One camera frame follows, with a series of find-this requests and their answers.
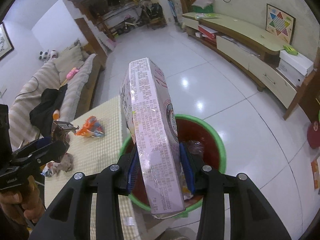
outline orange plastic wrapper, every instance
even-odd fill
[[[98,119],[95,116],[90,116],[82,126],[82,128],[76,132],[76,135],[85,137],[103,137],[104,131]]]

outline striped sofa cover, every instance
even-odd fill
[[[96,54],[90,55],[80,68],[80,71],[68,82],[68,89],[60,108],[60,121],[73,121],[81,91],[89,79],[92,63]],[[9,109],[9,135],[12,150],[16,150],[22,141],[23,144],[39,137],[38,128],[30,123],[29,113],[41,102],[41,94],[46,88],[59,89],[60,78],[52,61],[46,62],[26,83]]]

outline human hand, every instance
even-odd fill
[[[44,206],[39,198],[39,189],[33,176],[28,178],[28,194],[21,195],[20,192],[0,193],[0,205],[3,212],[12,220],[19,224],[26,224],[25,219],[19,214],[14,204],[21,204],[25,210],[23,215],[25,218],[38,222],[39,218],[44,214]]]

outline drawer handle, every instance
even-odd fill
[[[263,74],[265,77],[266,77],[266,79],[268,79],[272,84],[276,84],[275,82],[273,82],[270,78],[268,78],[268,76],[267,76],[267,74]]]

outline chinese checkers board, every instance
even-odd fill
[[[291,44],[296,19],[290,14],[267,4],[266,30]]]

